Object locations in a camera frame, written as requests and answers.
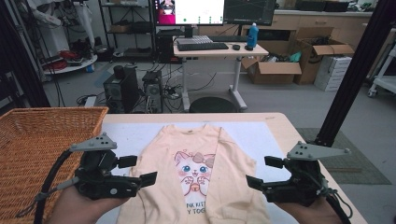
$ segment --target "person's hand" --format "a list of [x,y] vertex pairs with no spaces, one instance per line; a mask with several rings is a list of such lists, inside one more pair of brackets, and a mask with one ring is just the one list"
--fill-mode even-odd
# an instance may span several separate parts
[[128,199],[91,200],[71,186],[63,190],[55,204],[49,224],[94,224],[104,213],[126,203]]
[[309,207],[297,203],[275,203],[285,212],[291,214],[301,224],[336,224],[341,219],[327,203],[324,197],[319,197]]

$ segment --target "blue bottle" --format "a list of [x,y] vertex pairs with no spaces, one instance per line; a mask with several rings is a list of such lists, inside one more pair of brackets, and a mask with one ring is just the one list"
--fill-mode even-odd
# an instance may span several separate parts
[[247,36],[247,46],[250,48],[255,48],[257,44],[257,34],[259,33],[259,28],[256,25],[256,22],[253,22],[253,24],[250,26],[250,29],[248,30],[248,36]]

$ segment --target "computer tower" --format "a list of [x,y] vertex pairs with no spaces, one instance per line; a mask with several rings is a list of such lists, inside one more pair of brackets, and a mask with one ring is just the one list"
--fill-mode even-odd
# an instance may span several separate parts
[[146,94],[147,111],[152,114],[163,112],[163,83],[161,71],[148,71],[142,78]]
[[156,34],[156,52],[159,63],[181,63],[181,58],[175,56],[173,52],[173,36],[182,35],[180,30],[161,30]]
[[115,72],[103,83],[106,104],[110,114],[129,114],[139,100],[136,71],[123,67],[119,72],[121,76]]

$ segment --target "cat graphic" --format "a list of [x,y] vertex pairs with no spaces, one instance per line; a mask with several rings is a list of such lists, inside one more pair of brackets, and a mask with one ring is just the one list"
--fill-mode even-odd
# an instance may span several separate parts
[[206,197],[212,174],[215,154],[203,155],[197,152],[194,156],[179,151],[175,156],[177,174],[185,197]]

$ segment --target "monitor screen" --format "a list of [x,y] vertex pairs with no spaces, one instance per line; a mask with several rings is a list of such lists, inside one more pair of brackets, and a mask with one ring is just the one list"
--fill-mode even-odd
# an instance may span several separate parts
[[275,5],[276,0],[225,0],[224,23],[270,26]]
[[157,26],[222,25],[224,0],[154,0]]

